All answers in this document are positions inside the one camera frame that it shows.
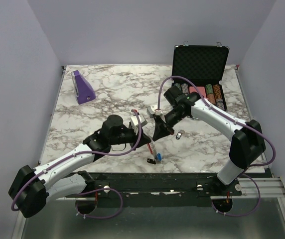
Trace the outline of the red handled metal key holder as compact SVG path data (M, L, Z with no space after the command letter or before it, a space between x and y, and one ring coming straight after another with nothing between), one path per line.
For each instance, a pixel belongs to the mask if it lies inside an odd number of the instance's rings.
M148 146L148 149L149 149L153 159L156 161L156 163L160 163L160 161L157 161L157 158L156 158L156 155L158 154L158 152L156 150L154 143L151 142L150 144L147 144L147 146Z

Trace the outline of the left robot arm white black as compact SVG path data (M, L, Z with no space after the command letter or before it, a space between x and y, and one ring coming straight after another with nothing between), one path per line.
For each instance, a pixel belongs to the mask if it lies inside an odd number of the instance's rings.
M91 164L103 156L121 156L150 143L143 132L147 124L143 115L132 111L129 126L123 124L119 115L110 115L100 129L86 137L69 153L43 165L31 168L21 167L8 191L12 199L11 210L20 211L25 218L40 212L53 197L55 186L63 185L63 178L74 170ZM113 145L129 144L130 150L111 154Z

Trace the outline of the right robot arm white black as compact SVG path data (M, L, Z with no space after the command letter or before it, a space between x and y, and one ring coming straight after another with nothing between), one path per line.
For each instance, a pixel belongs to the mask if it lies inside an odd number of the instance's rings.
M170 112L163 114L158 106L147 109L148 115L155 121L153 141L173 135L173 127L186 117L206 122L230 141L229 161L212 183L213 191L224 195L230 190L230 184L265 151L260 124L256 120L247 122L226 113L207 99L202 99L197 92L186 95L173 86L164 96L172 106Z

